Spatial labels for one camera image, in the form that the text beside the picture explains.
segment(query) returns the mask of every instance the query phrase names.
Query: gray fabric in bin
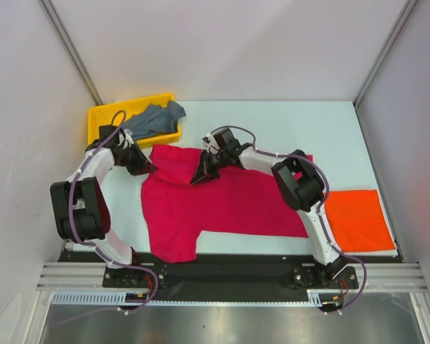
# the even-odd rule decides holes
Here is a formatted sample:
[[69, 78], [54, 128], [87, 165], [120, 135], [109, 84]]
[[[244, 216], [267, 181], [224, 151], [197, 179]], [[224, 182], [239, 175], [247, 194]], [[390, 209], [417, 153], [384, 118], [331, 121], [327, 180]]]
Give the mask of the gray fabric in bin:
[[130, 129], [132, 138], [140, 140], [161, 133], [176, 133], [178, 119], [185, 116], [185, 110], [176, 102], [169, 100], [167, 107], [149, 105], [140, 115], [133, 115], [126, 120], [122, 128]]

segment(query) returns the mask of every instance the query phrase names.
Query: orange cloth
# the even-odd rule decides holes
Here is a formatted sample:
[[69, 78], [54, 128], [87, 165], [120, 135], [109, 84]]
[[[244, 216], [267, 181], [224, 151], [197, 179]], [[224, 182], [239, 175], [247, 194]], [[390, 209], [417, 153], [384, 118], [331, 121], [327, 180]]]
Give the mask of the orange cloth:
[[377, 190], [331, 191], [325, 210], [336, 242], [344, 252], [395, 249]]

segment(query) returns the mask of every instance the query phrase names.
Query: yellow plastic container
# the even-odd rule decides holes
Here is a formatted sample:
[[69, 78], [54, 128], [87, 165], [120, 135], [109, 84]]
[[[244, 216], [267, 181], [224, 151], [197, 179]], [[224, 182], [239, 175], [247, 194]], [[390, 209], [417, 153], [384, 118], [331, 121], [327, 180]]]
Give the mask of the yellow plastic container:
[[[109, 125], [112, 122], [113, 116], [119, 110], [126, 112], [126, 120], [133, 115], [140, 115], [150, 104], [167, 106], [169, 100], [174, 100], [173, 93], [163, 93], [162, 95], [151, 95], [150, 97], [127, 100], [125, 102], [115, 102], [113, 104], [94, 106], [87, 113], [87, 144], [91, 144], [95, 139], [99, 138], [99, 127], [101, 125]], [[122, 115], [116, 117], [113, 124], [119, 125], [123, 119]], [[140, 148], [148, 148], [155, 143], [167, 144], [174, 143], [180, 140], [181, 125], [178, 124], [176, 133], [160, 134], [152, 138], [144, 138], [138, 140]]]

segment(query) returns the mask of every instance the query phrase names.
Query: pink cloth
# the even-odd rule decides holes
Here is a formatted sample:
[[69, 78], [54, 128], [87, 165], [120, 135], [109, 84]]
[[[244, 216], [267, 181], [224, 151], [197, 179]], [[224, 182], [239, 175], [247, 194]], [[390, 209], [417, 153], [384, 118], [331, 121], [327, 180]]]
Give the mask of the pink cloth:
[[158, 170], [142, 186], [151, 253], [170, 263], [195, 259], [202, 231], [307, 238], [271, 176], [227, 167], [220, 179], [190, 185], [200, 155], [195, 148], [153, 146]]

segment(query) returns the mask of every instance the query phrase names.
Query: white wall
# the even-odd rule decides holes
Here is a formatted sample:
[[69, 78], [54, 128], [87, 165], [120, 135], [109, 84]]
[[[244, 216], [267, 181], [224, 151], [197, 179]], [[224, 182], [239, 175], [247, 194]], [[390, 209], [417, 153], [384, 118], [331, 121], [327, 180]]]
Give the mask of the white wall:
[[60, 249], [49, 186], [81, 159], [90, 106], [38, 2], [1, 0], [0, 309], [21, 295], [17, 332], [43, 262]]
[[353, 100], [406, 0], [54, 0], [104, 102]]
[[419, 3], [360, 113], [403, 252], [421, 263], [430, 289], [430, 0]]

